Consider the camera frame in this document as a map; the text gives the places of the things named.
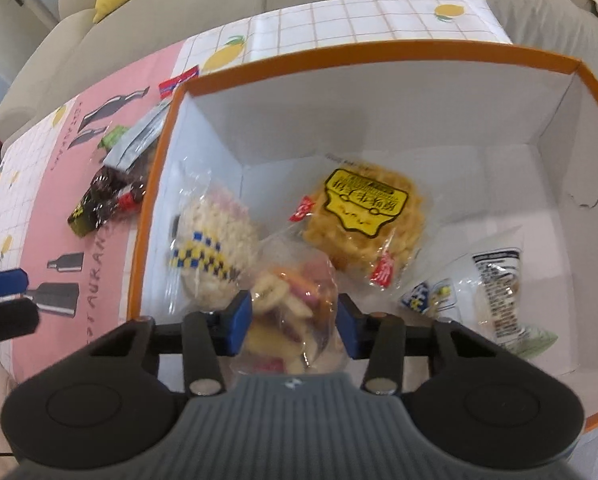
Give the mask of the mixed chips clear bag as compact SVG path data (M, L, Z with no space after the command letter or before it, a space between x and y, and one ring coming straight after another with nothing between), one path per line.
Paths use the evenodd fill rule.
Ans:
M323 252L291 234L267 237L240 284L250 292L252 320L235 374L342 370L348 358L336 329L336 271Z

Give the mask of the yellow waffle cookie pack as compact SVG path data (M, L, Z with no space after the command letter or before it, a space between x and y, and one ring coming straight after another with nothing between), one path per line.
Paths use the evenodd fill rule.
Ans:
M330 170L289 221L336 270L388 289L415 258L431 200L402 172L358 158L327 159Z

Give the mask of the white blue snack bag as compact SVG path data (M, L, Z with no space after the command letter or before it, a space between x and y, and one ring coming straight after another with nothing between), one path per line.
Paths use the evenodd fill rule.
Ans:
M533 359L558 336L520 320L522 250L519 226L482 238L443 268L407 284L400 306L448 318L521 359Z

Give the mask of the rice cracker checkered pack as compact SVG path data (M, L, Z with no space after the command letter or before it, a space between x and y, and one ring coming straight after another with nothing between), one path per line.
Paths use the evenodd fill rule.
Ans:
M216 177L188 159L172 224L165 296L168 313L225 309L254 265L259 235L248 208Z

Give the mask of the dark plum candy bag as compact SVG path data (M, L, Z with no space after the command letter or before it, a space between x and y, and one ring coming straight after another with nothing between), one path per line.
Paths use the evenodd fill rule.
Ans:
M144 178L102 166L68 217L68 226L76 236L84 237L112 219L139 211L145 193Z

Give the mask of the green raisin packet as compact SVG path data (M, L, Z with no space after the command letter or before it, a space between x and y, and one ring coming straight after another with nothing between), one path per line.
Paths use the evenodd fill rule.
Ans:
M128 131L127 126L116 125L100 139L97 147L109 153L113 147L120 141L124 133Z

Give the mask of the orange cardboard box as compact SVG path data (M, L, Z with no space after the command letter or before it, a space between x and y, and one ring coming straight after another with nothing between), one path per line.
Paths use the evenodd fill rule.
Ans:
M174 93L148 180L128 315L173 309L170 232L210 177L262 233L293 228L352 282L391 290L474 242L523 237L520 316L598 426L598 79L509 44L345 44L204 75Z

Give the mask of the red small snack packet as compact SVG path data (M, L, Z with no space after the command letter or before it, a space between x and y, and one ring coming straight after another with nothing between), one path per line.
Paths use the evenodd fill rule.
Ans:
M169 96L172 96L172 94L174 93L174 91L176 90L176 88L178 86L180 86L181 84L184 84L184 82L188 81L189 79L192 78L197 78L199 75L199 66L195 65L192 66L192 68L188 68L188 70L185 70L183 73L180 73L179 75L172 77L168 80L162 81L159 84L159 96L160 99L164 100L166 98L168 98Z

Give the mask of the grey foil snack pouch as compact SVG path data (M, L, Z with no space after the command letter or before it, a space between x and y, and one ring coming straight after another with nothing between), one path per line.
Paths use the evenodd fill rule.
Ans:
M162 133L171 98L162 100L126 130L102 161L105 167L128 172Z

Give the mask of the beige fabric sofa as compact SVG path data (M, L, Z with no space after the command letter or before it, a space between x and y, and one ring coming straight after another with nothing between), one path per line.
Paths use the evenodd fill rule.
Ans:
M63 102L145 55L205 30L322 0L131 0L95 22L95 0L58 0L59 22L0 102L11 142ZM517 44L580 58L598 77L598 18L582 0L486 0Z

